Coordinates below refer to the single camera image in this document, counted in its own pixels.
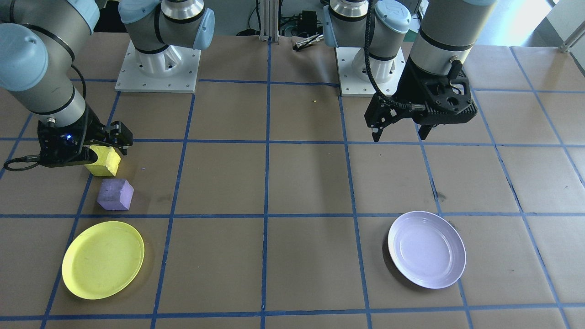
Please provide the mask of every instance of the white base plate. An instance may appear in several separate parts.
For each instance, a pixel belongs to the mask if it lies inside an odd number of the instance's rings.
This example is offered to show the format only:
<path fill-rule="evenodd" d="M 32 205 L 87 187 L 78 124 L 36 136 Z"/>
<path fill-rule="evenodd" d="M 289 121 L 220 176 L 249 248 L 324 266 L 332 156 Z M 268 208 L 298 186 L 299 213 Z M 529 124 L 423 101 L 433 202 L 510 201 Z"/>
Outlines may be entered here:
<path fill-rule="evenodd" d="M 388 233 L 388 249 L 398 270 L 425 288 L 449 287 L 465 270 L 461 237 L 446 220 L 426 211 L 398 217 Z"/>
<path fill-rule="evenodd" d="M 199 69 L 200 50 L 175 47 L 181 54 L 183 62 L 181 71 L 163 78 L 152 78 L 144 75 L 136 61 L 136 49 L 130 41 L 115 90 L 122 92 L 195 92 L 197 71 Z"/>
<path fill-rule="evenodd" d="M 341 89 L 341 96 L 350 97 L 369 97 L 375 91 L 374 87 L 369 81 L 364 81 L 356 76 L 352 69 L 353 58 L 356 57 L 357 52 L 361 48 L 340 47 L 336 48 L 337 54 L 337 69 L 339 73 L 339 82 Z M 395 58 L 396 69 L 392 73 L 392 78 L 386 83 L 377 83 L 380 90 L 386 95 L 393 95 L 398 87 L 398 81 L 404 71 L 404 55 L 402 48 L 398 50 Z"/>

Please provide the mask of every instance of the grid line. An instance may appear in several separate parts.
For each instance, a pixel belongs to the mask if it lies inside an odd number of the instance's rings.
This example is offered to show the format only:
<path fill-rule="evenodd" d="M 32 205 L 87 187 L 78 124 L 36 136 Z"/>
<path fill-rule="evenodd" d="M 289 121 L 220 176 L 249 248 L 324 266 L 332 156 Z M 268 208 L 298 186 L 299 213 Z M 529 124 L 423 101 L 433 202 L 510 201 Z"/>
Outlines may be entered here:
<path fill-rule="evenodd" d="M 584 308 L 585 303 L 561 304 L 565 308 Z M 555 303 L 544 304 L 493 304 L 469 306 L 471 311 L 491 310 L 525 310 L 525 309 L 555 309 Z M 267 317 L 277 316 L 315 316 L 338 314 L 396 314 L 396 313 L 440 313 L 464 311 L 463 306 L 443 307 L 399 307 L 391 309 L 348 309 L 348 310 L 277 310 L 264 312 Z M 260 317 L 262 312 L 202 312 L 202 313 L 137 313 L 137 314 L 56 314 L 49 315 L 49 321 L 59 320 L 126 320 L 126 319 L 152 319 L 160 318 L 226 318 L 226 317 Z M 6 321 L 40 321 L 44 316 L 0 316 L 0 322 Z"/>
<path fill-rule="evenodd" d="M 484 122 L 484 124 L 486 126 L 487 133 L 490 135 L 490 139 L 492 141 L 494 141 L 494 135 L 491 133 L 490 126 L 487 123 L 486 116 L 484 115 L 483 110 L 481 108 L 481 104 L 477 100 L 477 97 L 475 96 L 475 94 L 474 94 L 473 91 L 472 91 L 472 94 L 473 94 L 474 98 L 476 99 L 477 108 L 478 108 L 479 113 L 481 115 L 481 118 L 482 118 L 482 120 L 483 120 L 483 122 Z M 569 322 L 567 321 L 567 317 L 565 316 L 565 312 L 563 311 L 563 307 L 562 307 L 562 305 L 561 305 L 561 303 L 559 301 L 559 297 L 556 294 L 555 287 L 554 287 L 554 285 L 553 285 L 553 283 L 552 283 L 552 281 L 550 279 L 550 275 L 548 273 L 548 270 L 546 269 L 546 265 L 544 264 L 544 261 L 542 260 L 542 256 L 541 256 L 540 251 L 538 250 L 538 246 L 536 244 L 536 240 L 534 240 L 534 236 L 532 235 L 532 231 L 531 231 L 530 226 L 528 224 L 528 220 L 526 219 L 526 214 L 524 213 L 524 210 L 522 209 L 522 205 L 520 204 L 520 199 L 518 198 L 518 193 L 516 192 L 516 189 L 514 188 L 514 185 L 512 183 L 512 179 L 510 178 L 510 174 L 509 174 L 508 169 L 506 168 L 506 165 L 504 163 L 504 159 L 502 158 L 502 155 L 500 154 L 500 150 L 498 149 L 498 147 L 497 147 L 497 145 L 495 143 L 494 143 L 494 149 L 495 149 L 495 153 L 496 153 L 496 155 L 498 157 L 498 161 L 500 162 L 500 166 L 502 168 L 502 171 L 504 172 L 504 176 L 506 177 L 506 180 L 508 181 L 508 185 L 510 186 L 510 189 L 512 191 L 512 195 L 514 196 L 514 201 L 516 202 L 516 205 L 517 205 L 517 207 L 518 207 L 518 209 L 520 211 L 520 215 L 522 217 L 522 221 L 524 222 L 524 226 L 526 228 L 526 231 L 528 233 L 528 236 L 529 236 L 529 238 L 531 240 L 532 247 L 534 248 L 534 251 L 536 252 L 536 257 L 538 258 L 538 262 L 540 263 L 541 268 L 542 268 L 542 271 L 543 271 L 543 274 L 546 277 L 546 281 L 547 281 L 547 283 L 549 285 L 550 292 L 553 295 L 553 298 L 555 300 L 555 303 L 557 305 L 557 308 L 559 309 L 560 315 L 561 315 L 561 317 L 563 319 L 563 322 L 565 324 L 566 329 L 570 329 Z"/>
<path fill-rule="evenodd" d="M 421 145 L 422 158 L 425 161 L 426 172 L 429 176 L 429 182 L 431 184 L 431 189 L 433 191 L 433 198 L 435 199 L 437 213 L 439 216 L 443 217 L 443 211 L 441 209 L 441 203 L 439 202 L 439 194 L 437 193 L 437 189 L 435 186 L 435 179 L 433 178 L 431 164 L 429 163 L 429 158 L 426 155 L 425 145 L 422 142 L 420 135 L 418 135 L 418 128 L 419 127 L 416 123 L 414 123 L 414 128 L 417 131 L 418 142 Z M 463 310 L 465 311 L 465 317 L 467 318 L 467 325 L 469 326 L 469 329 L 473 329 L 472 316 L 469 313 L 469 307 L 467 306 L 467 298 L 465 297 L 465 291 L 463 290 L 463 285 L 461 284 L 461 278 L 459 278 L 459 280 L 457 280 L 457 288 L 459 289 L 459 294 L 461 295 L 461 302 L 463 303 Z"/>
<path fill-rule="evenodd" d="M 266 280 L 268 271 L 268 196 L 270 173 L 270 80 L 272 69 L 272 38 L 267 41 L 266 73 L 266 152 L 264 154 L 264 214 L 262 229 L 262 282 L 260 291 L 260 329 L 266 327 Z"/>
<path fill-rule="evenodd" d="M 349 145 L 347 144 L 347 130 L 345 126 L 345 113 L 343 112 L 343 100 L 341 96 L 338 96 L 339 101 L 339 112 L 341 115 L 341 128 L 343 132 L 343 147 L 345 149 L 345 161 L 347 166 L 347 177 L 349 179 L 349 194 L 352 201 L 352 217 L 353 217 L 353 229 L 356 234 L 356 248 L 357 248 L 357 260 L 360 266 L 360 277 L 362 279 L 362 291 L 364 294 L 364 306 L 366 308 L 366 321 L 368 329 L 372 329 L 371 314 L 370 310 L 370 298 L 367 292 L 366 282 L 366 270 L 364 268 L 363 254 L 362 254 L 362 240 L 360 237 L 359 221 L 357 220 L 357 207 L 356 207 L 356 196 L 353 189 L 353 175 L 352 175 L 352 164 L 349 156 Z"/>
<path fill-rule="evenodd" d="M 538 104 L 541 107 L 542 112 L 545 114 L 546 119 L 548 120 L 550 127 L 552 128 L 552 130 L 554 131 L 557 139 L 559 140 L 560 144 L 563 145 L 563 140 L 561 139 L 555 125 L 553 124 L 553 122 L 550 120 L 550 117 L 548 115 L 548 113 L 546 112 L 546 109 L 544 107 L 544 105 L 542 104 L 542 101 L 540 99 L 540 97 L 538 97 L 538 93 L 535 91 L 534 89 L 534 85 L 532 84 L 532 82 L 530 81 L 530 78 L 528 77 L 526 71 L 524 70 L 524 67 L 522 66 L 522 63 L 520 63 L 520 60 L 518 59 L 518 56 L 516 54 L 516 52 L 514 51 L 513 47 L 510 47 L 510 51 L 512 52 L 512 55 L 514 56 L 514 60 L 516 61 L 518 67 L 520 68 L 520 70 L 522 71 L 522 74 L 524 75 L 524 78 L 526 79 L 526 81 L 528 82 L 528 85 L 530 86 L 530 89 L 532 90 L 534 96 L 536 97 L 536 99 L 538 100 Z M 573 161 L 573 159 L 571 158 L 571 156 L 569 155 L 569 152 L 567 151 L 566 147 L 564 147 L 563 145 L 563 150 L 565 151 L 565 155 L 567 156 L 569 162 L 571 163 L 571 165 L 573 166 L 573 170 L 575 170 L 575 173 L 577 174 L 577 176 L 579 177 L 579 180 L 581 181 L 581 185 L 585 187 L 585 182 L 583 181 L 583 178 L 581 177 L 581 174 L 579 173 L 579 171 L 577 170 L 577 167 L 575 166 L 575 163 Z M 505 169 L 505 165 L 503 166 L 503 169 L 505 171 L 505 174 L 508 175 L 507 170 Z M 526 226 L 526 230 L 528 231 L 528 235 L 530 236 L 530 240 L 532 242 L 532 245 L 534 247 L 534 250 L 536 252 L 536 255 L 538 257 L 538 261 L 541 264 L 542 270 L 544 271 L 544 274 L 546 276 L 546 280 L 549 284 L 550 290 L 552 292 L 553 297 L 555 298 L 555 302 L 558 305 L 559 308 L 559 312 L 560 315 L 563 319 L 563 322 L 565 323 L 565 327 L 567 329 L 570 329 L 571 326 L 569 325 L 569 321 L 567 320 L 567 316 L 565 315 L 565 310 L 563 309 L 563 307 L 560 305 L 560 300 L 559 300 L 559 296 L 557 295 L 556 289 L 554 284 L 552 283 L 552 280 L 550 278 L 550 274 L 546 268 L 546 265 L 544 263 L 544 261 L 542 260 L 542 255 L 540 250 L 538 249 L 538 245 L 536 244 L 536 240 L 534 238 L 534 235 L 532 234 L 532 230 L 530 229 L 530 225 L 528 223 L 528 220 L 526 219 L 526 215 L 524 214 L 524 210 L 522 209 L 522 205 L 520 204 L 520 200 L 518 198 L 518 194 L 516 193 L 516 191 L 514 190 L 514 186 L 511 183 L 510 180 L 510 187 L 512 187 L 512 192 L 514 193 L 514 198 L 516 198 L 516 202 L 518 203 L 518 209 L 520 210 L 520 212 L 522 213 L 522 220 L 524 221 L 524 225 Z"/>
<path fill-rule="evenodd" d="M 356 213 L 358 218 L 363 217 L 398 217 L 402 213 Z M 522 216 L 522 213 L 490 213 L 490 212 L 448 212 L 444 217 L 513 217 Z M 527 217 L 585 217 L 585 213 L 524 213 Z M 0 214 L 0 218 L 75 218 L 75 214 Z M 81 214 L 80 218 L 168 218 L 170 214 Z M 263 218 L 264 214 L 174 214 L 174 218 Z M 325 214 L 271 214 L 274 218 L 314 218 L 314 217 L 353 217 L 351 213 Z"/>
<path fill-rule="evenodd" d="M 167 267 L 167 258 L 168 258 L 168 250 L 170 249 L 171 243 L 171 234 L 173 231 L 173 221 L 174 221 L 174 214 L 175 208 L 177 206 L 177 197 L 179 194 L 179 188 L 181 185 L 181 175 L 183 173 L 183 164 L 185 163 L 185 153 L 187 151 L 187 138 L 189 136 L 189 129 L 191 127 L 191 120 L 193 118 L 193 109 L 195 107 L 195 94 L 191 96 L 191 105 L 189 107 L 189 115 L 187 116 L 187 124 L 185 127 L 185 141 L 183 142 L 183 149 L 181 150 L 181 160 L 179 161 L 179 168 L 177 170 L 177 180 L 175 181 L 175 190 L 173 193 L 173 203 L 171 204 L 171 213 L 168 218 L 168 227 L 167 227 L 167 235 L 164 243 L 164 252 L 163 252 L 163 260 L 161 262 L 160 274 L 159 274 L 159 283 L 156 289 L 156 295 L 154 297 L 154 307 L 153 307 L 153 317 L 152 321 L 150 322 L 150 328 L 154 329 L 156 327 L 156 316 L 159 312 L 159 305 L 160 305 L 160 296 L 163 290 L 163 282 L 164 282 L 164 273 Z"/>

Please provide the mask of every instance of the table surface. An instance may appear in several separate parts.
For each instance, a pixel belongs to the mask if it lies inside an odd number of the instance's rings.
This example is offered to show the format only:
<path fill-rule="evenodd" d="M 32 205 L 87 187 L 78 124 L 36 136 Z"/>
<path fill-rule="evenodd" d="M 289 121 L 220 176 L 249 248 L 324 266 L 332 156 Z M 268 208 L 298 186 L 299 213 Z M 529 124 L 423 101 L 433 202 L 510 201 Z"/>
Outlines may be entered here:
<path fill-rule="evenodd" d="M 98 116 L 134 133 L 117 176 L 130 210 L 102 210 L 82 166 L 1 171 L 0 327 L 585 326 L 585 78 L 569 55 L 476 46 L 476 118 L 424 142 L 402 120 L 373 143 L 369 99 L 339 96 L 323 44 L 220 36 L 195 94 L 132 94 L 114 90 L 128 41 L 95 33 L 75 63 Z M 0 93 L 1 158 L 36 154 L 35 120 Z M 419 288 L 392 264 L 388 229 L 412 210 L 461 235 L 455 285 Z M 110 220 L 142 234 L 144 264 L 120 293 L 79 299 L 64 252 Z"/>

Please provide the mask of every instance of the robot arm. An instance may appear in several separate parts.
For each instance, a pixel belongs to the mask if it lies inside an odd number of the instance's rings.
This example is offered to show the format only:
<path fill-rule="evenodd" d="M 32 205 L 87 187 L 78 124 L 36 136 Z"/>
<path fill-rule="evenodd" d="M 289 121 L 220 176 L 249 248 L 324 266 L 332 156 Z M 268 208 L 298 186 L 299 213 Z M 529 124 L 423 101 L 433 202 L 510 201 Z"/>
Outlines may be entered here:
<path fill-rule="evenodd" d="M 132 133 L 123 123 L 102 124 L 66 72 L 99 17 L 93 0 L 1 0 L 0 86 L 39 120 L 40 153 L 13 159 L 62 167 L 97 161 L 86 145 L 127 154 Z"/>
<path fill-rule="evenodd" d="M 406 33 L 400 33 L 400 17 L 403 23 L 404 20 L 409 23 L 410 15 L 400 15 L 407 9 L 394 0 L 373 3 L 373 0 L 332 0 L 331 7 L 324 10 L 325 41 L 329 46 L 355 47 L 363 41 L 367 75 L 376 89 L 364 115 L 374 141 L 379 141 L 384 128 L 403 118 L 412 118 L 421 125 L 419 136 L 423 140 L 439 124 L 470 121 L 477 114 L 477 107 L 463 63 L 496 0 L 430 1 L 397 90 L 391 97 L 376 85 L 376 81 L 381 81 L 376 73 L 383 66 L 379 62 L 392 58 L 388 53 L 385 58 L 380 56 L 379 44 L 389 44 L 393 53 L 398 52 Z M 341 37 L 350 26 L 359 29 L 364 37 L 355 33 L 349 34 L 350 40 Z"/>

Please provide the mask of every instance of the black cable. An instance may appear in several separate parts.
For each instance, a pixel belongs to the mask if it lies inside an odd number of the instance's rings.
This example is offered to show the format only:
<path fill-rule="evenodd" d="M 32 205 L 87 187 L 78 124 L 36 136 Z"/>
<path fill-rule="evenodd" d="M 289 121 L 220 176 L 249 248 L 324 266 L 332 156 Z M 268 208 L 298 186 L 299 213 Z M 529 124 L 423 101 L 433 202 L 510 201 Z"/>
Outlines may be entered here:
<path fill-rule="evenodd" d="M 372 86 L 374 87 L 376 94 L 378 94 L 380 96 L 380 98 L 382 98 L 382 100 L 384 100 L 384 102 L 388 103 L 390 105 L 390 107 L 392 107 L 394 109 L 410 110 L 410 109 L 412 109 L 411 104 L 397 102 L 397 101 L 392 100 L 390 97 L 386 96 L 382 92 L 382 90 L 380 90 L 380 87 L 378 87 L 378 84 L 374 80 L 374 75 L 371 73 L 370 44 L 371 44 L 371 41 L 372 41 L 373 36 L 374 36 L 374 28 L 371 25 L 371 20 L 372 20 L 372 16 L 373 16 L 373 8 L 374 8 L 373 0 L 368 0 L 368 8 L 367 8 L 367 14 L 366 14 L 367 15 L 366 16 L 366 37 L 364 38 L 365 39 L 364 59 L 366 61 L 367 77 L 370 80 L 370 83 L 372 84 Z"/>
<path fill-rule="evenodd" d="M 79 79 L 81 80 L 81 85 L 83 87 L 83 92 L 81 93 L 81 95 L 83 96 L 83 99 L 85 99 L 85 96 L 87 96 L 87 86 L 85 85 L 85 79 L 83 78 L 81 72 L 75 67 L 75 65 L 72 64 L 71 68 L 75 70 L 75 72 L 77 72 L 77 74 L 79 75 Z"/>
<path fill-rule="evenodd" d="M 258 31 L 262 31 L 260 24 L 260 1 L 256 0 L 256 16 L 258 17 Z"/>
<path fill-rule="evenodd" d="M 25 170 L 33 169 L 34 167 L 39 165 L 39 162 L 36 162 L 28 167 L 23 168 L 11 168 L 9 167 L 12 163 L 22 163 L 22 162 L 34 162 L 40 160 L 39 155 L 27 155 L 24 157 L 16 157 L 14 159 L 8 160 L 4 163 L 4 169 L 8 170 L 9 172 L 24 172 Z"/>

